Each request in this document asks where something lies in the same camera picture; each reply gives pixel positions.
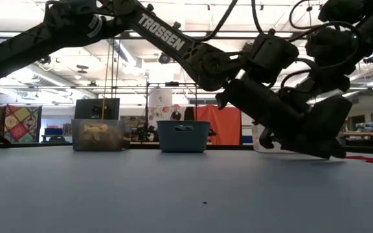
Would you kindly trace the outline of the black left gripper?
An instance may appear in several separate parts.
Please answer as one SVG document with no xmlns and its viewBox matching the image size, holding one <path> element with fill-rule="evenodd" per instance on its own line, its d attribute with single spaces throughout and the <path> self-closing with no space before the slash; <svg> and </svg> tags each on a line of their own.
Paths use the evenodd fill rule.
<svg viewBox="0 0 373 233">
<path fill-rule="evenodd" d="M 296 46 L 274 34 L 259 34 L 244 50 L 242 69 L 244 76 L 233 79 L 222 93 L 216 95 L 218 109 L 228 103 L 249 115 L 267 130 L 262 137 L 265 148 L 273 147 L 273 140 L 282 143 L 282 149 L 312 155 L 322 159 L 344 159 L 346 151 L 336 138 L 315 138 L 298 134 L 303 116 L 271 90 L 267 84 L 275 84 L 281 71 L 289 67 L 299 56 Z"/>
</svg>

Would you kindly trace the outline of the black rectangular stand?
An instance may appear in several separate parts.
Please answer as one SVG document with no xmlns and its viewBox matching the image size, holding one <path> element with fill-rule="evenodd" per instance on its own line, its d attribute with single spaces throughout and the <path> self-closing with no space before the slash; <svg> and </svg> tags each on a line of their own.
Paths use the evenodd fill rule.
<svg viewBox="0 0 373 233">
<path fill-rule="evenodd" d="M 146 121 L 149 121 L 149 109 L 151 107 L 159 107 L 159 106 L 170 106 L 173 105 L 172 102 L 167 101 L 167 96 L 165 96 L 165 100 L 163 104 L 159 104 L 157 101 L 151 101 L 150 97 L 151 95 L 156 92 L 156 90 L 163 90 L 163 89 L 169 89 L 171 90 L 170 94 L 170 99 L 172 100 L 172 96 L 177 92 L 177 91 L 182 91 L 184 98 L 186 100 L 189 100 L 190 97 L 189 95 L 192 94 L 195 101 L 198 99 L 198 85 L 196 83 L 186 83 L 186 82 L 165 82 L 165 83 L 146 83 L 146 105 L 145 105 L 145 117 Z"/>
</svg>

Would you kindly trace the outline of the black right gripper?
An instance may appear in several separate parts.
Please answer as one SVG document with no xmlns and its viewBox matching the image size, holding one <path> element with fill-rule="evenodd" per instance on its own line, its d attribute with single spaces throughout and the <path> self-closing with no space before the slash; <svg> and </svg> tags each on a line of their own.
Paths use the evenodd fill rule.
<svg viewBox="0 0 373 233">
<path fill-rule="evenodd" d="M 362 46 L 357 32 L 320 28 L 307 36 L 306 53 L 315 68 L 304 82 L 304 93 L 321 94 L 333 90 L 347 91 L 347 77 L 356 65 L 355 55 Z M 341 95 L 331 96 L 315 104 L 305 115 L 305 137 L 309 144 L 339 144 L 337 136 L 352 108 Z"/>
</svg>

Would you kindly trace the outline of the grey plastic basket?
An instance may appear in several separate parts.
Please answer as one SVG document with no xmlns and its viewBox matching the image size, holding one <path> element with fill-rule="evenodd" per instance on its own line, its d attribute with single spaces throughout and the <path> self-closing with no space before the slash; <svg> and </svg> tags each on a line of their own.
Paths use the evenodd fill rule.
<svg viewBox="0 0 373 233">
<path fill-rule="evenodd" d="M 83 133 L 84 124 L 107 124 L 105 133 Z M 72 140 L 75 151 L 122 151 L 129 148 L 131 129 L 120 120 L 73 119 Z"/>
</svg>

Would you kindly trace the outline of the orange cloth panel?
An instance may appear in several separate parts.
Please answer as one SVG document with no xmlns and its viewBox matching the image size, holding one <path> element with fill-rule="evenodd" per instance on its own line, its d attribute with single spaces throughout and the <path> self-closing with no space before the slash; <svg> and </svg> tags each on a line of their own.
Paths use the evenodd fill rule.
<svg viewBox="0 0 373 233">
<path fill-rule="evenodd" d="M 242 112 L 235 107 L 219 110 L 215 105 L 194 107 L 198 121 L 210 122 L 210 128 L 216 135 L 209 136 L 212 145 L 237 146 L 241 143 Z"/>
</svg>

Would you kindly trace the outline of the wide tan rubber band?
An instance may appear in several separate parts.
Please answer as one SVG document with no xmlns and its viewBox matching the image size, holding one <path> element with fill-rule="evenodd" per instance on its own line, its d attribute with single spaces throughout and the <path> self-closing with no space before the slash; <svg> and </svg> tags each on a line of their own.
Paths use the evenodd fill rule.
<svg viewBox="0 0 373 233">
<path fill-rule="evenodd" d="M 84 124 L 83 133 L 105 133 L 109 129 L 107 124 Z"/>
</svg>

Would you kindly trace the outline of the colourful patchwork quilt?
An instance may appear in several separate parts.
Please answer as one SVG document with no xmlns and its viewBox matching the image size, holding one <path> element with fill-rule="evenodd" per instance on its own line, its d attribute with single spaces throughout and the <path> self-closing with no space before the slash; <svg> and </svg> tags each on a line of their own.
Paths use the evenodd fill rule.
<svg viewBox="0 0 373 233">
<path fill-rule="evenodd" d="M 6 105 L 4 137 L 11 143 L 39 142 L 41 106 Z"/>
</svg>

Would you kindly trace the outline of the wooden side table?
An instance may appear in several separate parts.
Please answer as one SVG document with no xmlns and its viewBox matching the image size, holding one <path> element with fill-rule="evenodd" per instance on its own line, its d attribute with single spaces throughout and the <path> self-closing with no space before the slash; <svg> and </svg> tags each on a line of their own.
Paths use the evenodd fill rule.
<svg viewBox="0 0 373 233">
<path fill-rule="evenodd" d="M 373 132 L 347 131 L 343 132 L 343 135 L 348 137 L 373 137 Z"/>
</svg>

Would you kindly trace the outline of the small black background machine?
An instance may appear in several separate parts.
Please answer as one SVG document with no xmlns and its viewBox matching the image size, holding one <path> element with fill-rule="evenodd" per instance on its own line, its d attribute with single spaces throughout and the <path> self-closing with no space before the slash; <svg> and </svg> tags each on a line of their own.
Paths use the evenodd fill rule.
<svg viewBox="0 0 373 233">
<path fill-rule="evenodd" d="M 131 140 L 134 142 L 157 142 L 159 140 L 159 136 L 155 127 L 150 126 L 146 128 L 142 126 L 132 129 Z"/>
</svg>

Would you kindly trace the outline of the floral cloth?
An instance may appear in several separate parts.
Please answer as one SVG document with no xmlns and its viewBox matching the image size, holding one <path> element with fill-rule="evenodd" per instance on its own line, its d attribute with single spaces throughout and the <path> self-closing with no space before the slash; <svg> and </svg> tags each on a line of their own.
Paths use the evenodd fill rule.
<svg viewBox="0 0 373 233">
<path fill-rule="evenodd" d="M 148 120 L 170 120 L 173 111 L 179 111 L 182 114 L 181 120 L 185 117 L 186 107 L 180 105 L 170 105 L 166 107 L 150 107 L 148 110 Z"/>
</svg>

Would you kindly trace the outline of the teal plastic basket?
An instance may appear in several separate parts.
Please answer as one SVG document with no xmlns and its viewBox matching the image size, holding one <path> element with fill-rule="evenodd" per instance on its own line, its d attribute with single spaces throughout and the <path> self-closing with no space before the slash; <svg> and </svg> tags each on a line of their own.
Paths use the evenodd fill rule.
<svg viewBox="0 0 373 233">
<path fill-rule="evenodd" d="M 159 146 L 165 153 L 201 153 L 206 150 L 210 122 L 157 121 Z"/>
</svg>

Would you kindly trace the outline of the blue table mat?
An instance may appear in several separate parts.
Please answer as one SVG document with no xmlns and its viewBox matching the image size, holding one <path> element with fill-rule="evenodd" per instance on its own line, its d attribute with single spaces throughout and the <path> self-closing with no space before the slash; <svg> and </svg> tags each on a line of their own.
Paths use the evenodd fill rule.
<svg viewBox="0 0 373 233">
<path fill-rule="evenodd" d="M 373 233 L 373 163 L 1 149 L 0 233 Z"/>
</svg>

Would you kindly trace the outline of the black monitor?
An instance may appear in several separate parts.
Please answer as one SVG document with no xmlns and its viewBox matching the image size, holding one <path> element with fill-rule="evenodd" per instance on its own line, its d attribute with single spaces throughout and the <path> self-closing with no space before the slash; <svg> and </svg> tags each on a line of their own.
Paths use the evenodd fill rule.
<svg viewBox="0 0 373 233">
<path fill-rule="evenodd" d="M 74 119 L 118 120 L 119 107 L 119 98 L 77 100 Z"/>
</svg>

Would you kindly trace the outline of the white plastic basket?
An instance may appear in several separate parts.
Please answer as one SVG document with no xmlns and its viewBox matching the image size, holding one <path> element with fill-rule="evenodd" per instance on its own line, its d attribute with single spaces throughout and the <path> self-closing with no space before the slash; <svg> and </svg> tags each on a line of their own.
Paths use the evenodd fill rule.
<svg viewBox="0 0 373 233">
<path fill-rule="evenodd" d="M 264 126 L 262 125 L 252 125 L 251 131 L 252 131 L 252 138 L 253 138 L 253 149 L 260 153 L 283 153 L 284 151 L 281 150 L 280 144 L 277 142 L 273 142 L 273 148 L 272 149 L 266 149 L 264 148 L 259 139 L 264 130 Z"/>
</svg>

